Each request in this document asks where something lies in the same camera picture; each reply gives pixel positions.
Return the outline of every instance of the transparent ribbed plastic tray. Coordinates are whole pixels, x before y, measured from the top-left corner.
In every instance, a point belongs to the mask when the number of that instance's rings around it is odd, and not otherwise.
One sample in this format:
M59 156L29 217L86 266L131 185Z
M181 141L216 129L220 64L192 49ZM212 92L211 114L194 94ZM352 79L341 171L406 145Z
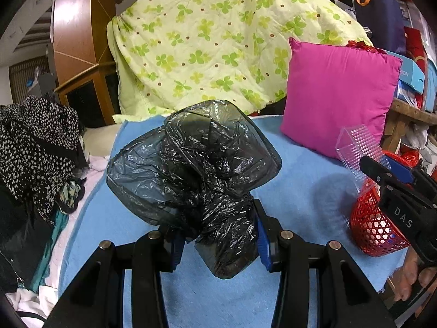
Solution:
M387 157L365 125L343 128L338 136L336 150L344 166L350 170L359 193L367 192L374 185L360 170L362 156L370 156L390 169Z

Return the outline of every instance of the green floral blanket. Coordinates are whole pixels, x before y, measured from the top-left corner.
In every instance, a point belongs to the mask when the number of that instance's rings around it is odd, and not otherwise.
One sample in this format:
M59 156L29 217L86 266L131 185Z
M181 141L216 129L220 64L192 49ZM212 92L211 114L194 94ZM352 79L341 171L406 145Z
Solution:
M286 95L289 37L371 44L329 0L138 0L107 32L120 78L116 122L207 99L250 114Z

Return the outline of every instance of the magenta cushion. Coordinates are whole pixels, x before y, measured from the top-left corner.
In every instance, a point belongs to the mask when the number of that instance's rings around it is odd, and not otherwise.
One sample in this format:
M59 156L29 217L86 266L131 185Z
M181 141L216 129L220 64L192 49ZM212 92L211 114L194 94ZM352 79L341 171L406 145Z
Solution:
M331 158L343 127L366 125L381 140L401 60L349 47L290 38L287 102L281 131Z

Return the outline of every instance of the black plastic bag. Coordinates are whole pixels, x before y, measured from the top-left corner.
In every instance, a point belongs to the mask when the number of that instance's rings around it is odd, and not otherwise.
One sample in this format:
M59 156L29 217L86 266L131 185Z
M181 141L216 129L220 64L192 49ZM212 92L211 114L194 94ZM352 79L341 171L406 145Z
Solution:
M151 225L196 239L211 272L228 279L257 257L249 194L281 168L274 147L228 101L209 100L169 116L110 160L107 184Z

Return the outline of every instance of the silver bolt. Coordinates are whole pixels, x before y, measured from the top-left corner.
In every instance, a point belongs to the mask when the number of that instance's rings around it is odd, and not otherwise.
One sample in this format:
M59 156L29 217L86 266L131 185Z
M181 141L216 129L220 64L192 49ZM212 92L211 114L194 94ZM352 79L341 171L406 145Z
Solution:
M339 250L341 248L340 242L337 242L337 241L329 242L329 246L334 250Z
M280 236L283 237L284 239L292 239L294 234L290 230L283 230L280 233Z
M106 240L100 242L99 248L105 250L105 249L108 249L111 245L112 245L112 242L106 239Z
M161 236L161 232L159 232L158 230L152 230L147 234L147 236L149 237L149 239L158 239Z

